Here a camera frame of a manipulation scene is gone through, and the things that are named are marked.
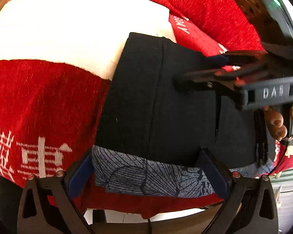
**black handle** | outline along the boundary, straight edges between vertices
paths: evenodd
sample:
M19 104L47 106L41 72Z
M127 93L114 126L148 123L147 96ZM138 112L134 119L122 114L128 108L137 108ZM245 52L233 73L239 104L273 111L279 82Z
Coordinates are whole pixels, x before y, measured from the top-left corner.
M289 104L284 104L281 106L273 106L273 109L278 111L279 113L282 114L283 119L284 119L284 126L287 128L287 135L286 137L283 138L283 140L281 140L281 144L282 145L293 145L293 119L291 118L291 108L292 108L293 104L289 103Z

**green light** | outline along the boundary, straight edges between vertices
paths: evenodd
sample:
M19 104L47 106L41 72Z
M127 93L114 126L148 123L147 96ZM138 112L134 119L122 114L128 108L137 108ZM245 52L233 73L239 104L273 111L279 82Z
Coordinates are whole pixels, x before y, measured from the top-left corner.
M281 4L280 4L280 2L278 1L278 0L273 0L277 5L279 5L280 7L282 7L281 6Z

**white cloth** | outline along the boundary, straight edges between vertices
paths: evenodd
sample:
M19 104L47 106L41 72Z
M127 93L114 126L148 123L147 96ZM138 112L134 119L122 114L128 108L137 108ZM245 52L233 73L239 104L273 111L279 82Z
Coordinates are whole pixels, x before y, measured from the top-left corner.
M0 12L0 60L39 59L113 78L130 32L176 42L149 0L12 0Z

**gray patterned fabric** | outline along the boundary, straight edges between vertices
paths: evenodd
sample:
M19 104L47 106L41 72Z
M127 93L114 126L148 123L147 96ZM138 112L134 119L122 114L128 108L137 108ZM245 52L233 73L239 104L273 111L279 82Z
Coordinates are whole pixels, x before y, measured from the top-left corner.
M96 174L95 183L106 192L143 195L195 198L214 193L204 172L190 168L150 161L98 146L92 148L92 163ZM232 169L245 177L256 177L273 169L267 165Z

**silver screw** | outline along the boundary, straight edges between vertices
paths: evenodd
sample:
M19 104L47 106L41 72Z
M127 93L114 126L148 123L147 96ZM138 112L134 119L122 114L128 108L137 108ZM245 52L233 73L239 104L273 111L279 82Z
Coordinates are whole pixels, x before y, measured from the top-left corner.
M262 175L262 179L264 180L264 181L269 181L269 177L267 176L267 175Z
M232 176L235 178L239 178L241 174L239 172L232 172Z
M207 86L208 86L209 88L213 88L213 84L212 84L211 82L207 82Z
M65 175L65 171L57 171L55 174L58 178L61 178Z
M35 178L35 175L34 175L34 174L30 174L30 175L27 177L28 180L33 180L34 178Z

